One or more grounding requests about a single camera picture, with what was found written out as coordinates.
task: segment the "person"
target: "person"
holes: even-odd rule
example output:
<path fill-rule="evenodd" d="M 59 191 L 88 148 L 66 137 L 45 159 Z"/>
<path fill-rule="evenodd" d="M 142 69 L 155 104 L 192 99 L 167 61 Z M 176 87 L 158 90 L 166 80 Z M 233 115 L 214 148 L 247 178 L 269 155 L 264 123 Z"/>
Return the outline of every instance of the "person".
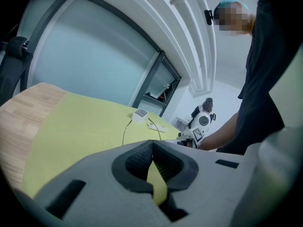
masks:
<path fill-rule="evenodd" d="M 285 9 L 277 12 L 273 1 L 258 0 L 255 15 L 237 0 L 224 0 L 214 10 L 214 24 L 220 30 L 250 35 L 252 41 L 245 84 L 238 96 L 242 99 L 240 109 L 218 131 L 205 137 L 199 149 L 244 155 L 249 145 L 284 127 L 269 91 L 290 64 L 301 40 L 291 41 L 294 27 L 289 29 L 287 16 L 281 14 Z"/>
<path fill-rule="evenodd" d="M 195 108 L 195 110 L 191 113 L 191 121 L 188 123 L 188 128 L 191 128 L 191 124 L 194 121 L 195 117 L 202 111 L 207 112 L 210 114 L 213 110 L 213 99 L 208 97 L 202 105 L 199 105 Z"/>

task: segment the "cable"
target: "cable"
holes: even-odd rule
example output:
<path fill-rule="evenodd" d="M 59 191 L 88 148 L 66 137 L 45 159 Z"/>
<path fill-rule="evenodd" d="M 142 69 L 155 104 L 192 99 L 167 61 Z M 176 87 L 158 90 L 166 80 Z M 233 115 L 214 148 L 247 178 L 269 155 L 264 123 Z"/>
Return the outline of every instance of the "cable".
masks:
<path fill-rule="evenodd" d="M 18 25 L 19 25 L 19 24 L 16 24 L 15 26 L 13 26 L 13 28 L 12 28 L 12 29 L 3 37 L 3 39 L 5 40 L 5 39 L 9 36 L 9 34 L 10 34 L 12 31 L 14 31 L 15 28 L 18 27 Z"/>
<path fill-rule="evenodd" d="M 158 134 L 159 134 L 159 138 L 160 138 L 160 140 L 162 140 L 161 139 L 161 135 L 160 135 L 160 132 L 159 132 L 159 130 L 158 130 L 158 127 L 157 127 L 157 125 L 150 119 L 150 118 L 148 118 L 148 120 L 150 121 L 150 122 L 152 122 L 155 126 L 156 126 L 156 128 L 157 128 L 157 131 L 158 131 Z"/>
<path fill-rule="evenodd" d="M 131 124 L 133 120 L 131 119 L 130 122 L 128 123 L 128 125 L 125 127 L 124 132 L 123 132 L 123 138 L 122 138 L 122 145 L 124 145 L 124 135 L 125 135 L 125 131 L 127 129 L 127 127 Z"/>

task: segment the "forearm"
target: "forearm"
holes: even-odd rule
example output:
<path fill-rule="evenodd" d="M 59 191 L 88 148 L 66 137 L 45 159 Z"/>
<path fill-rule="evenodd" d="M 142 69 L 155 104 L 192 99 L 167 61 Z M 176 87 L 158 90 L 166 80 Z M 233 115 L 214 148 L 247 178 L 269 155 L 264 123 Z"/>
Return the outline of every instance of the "forearm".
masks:
<path fill-rule="evenodd" d="M 235 135 L 237 118 L 238 112 L 235 113 L 219 130 L 205 137 L 198 148 L 203 150 L 212 150 L 222 147 L 230 142 Z"/>

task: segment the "frosted glass panel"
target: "frosted glass panel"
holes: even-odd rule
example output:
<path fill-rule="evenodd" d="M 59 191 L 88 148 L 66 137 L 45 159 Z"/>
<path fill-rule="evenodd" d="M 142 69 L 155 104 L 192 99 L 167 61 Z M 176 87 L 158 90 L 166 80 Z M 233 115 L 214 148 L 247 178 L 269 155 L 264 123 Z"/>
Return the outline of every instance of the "frosted glass panel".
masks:
<path fill-rule="evenodd" d="M 158 98 L 174 80 L 175 78 L 161 62 L 146 92 L 149 92 L 152 97 Z"/>
<path fill-rule="evenodd" d="M 163 108 L 161 106 L 155 105 L 153 103 L 150 103 L 149 101 L 146 100 L 141 100 L 139 107 L 138 108 L 142 108 L 148 112 L 152 112 L 155 113 L 157 115 L 160 115 L 160 113 L 162 112 Z"/>
<path fill-rule="evenodd" d="M 38 22 L 56 0 L 30 0 L 18 28 L 18 36 L 30 39 Z"/>
<path fill-rule="evenodd" d="M 32 84 L 128 105 L 155 49 L 128 24 L 87 0 L 74 0 L 50 31 Z"/>

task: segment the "small white box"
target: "small white box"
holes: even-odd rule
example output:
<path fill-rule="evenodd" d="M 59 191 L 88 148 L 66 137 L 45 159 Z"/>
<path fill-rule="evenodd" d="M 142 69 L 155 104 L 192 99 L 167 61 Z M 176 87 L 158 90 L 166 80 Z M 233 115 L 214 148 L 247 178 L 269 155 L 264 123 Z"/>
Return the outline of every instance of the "small white box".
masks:
<path fill-rule="evenodd" d="M 142 108 L 139 108 L 133 113 L 132 120 L 136 123 L 142 123 L 146 120 L 148 112 Z"/>

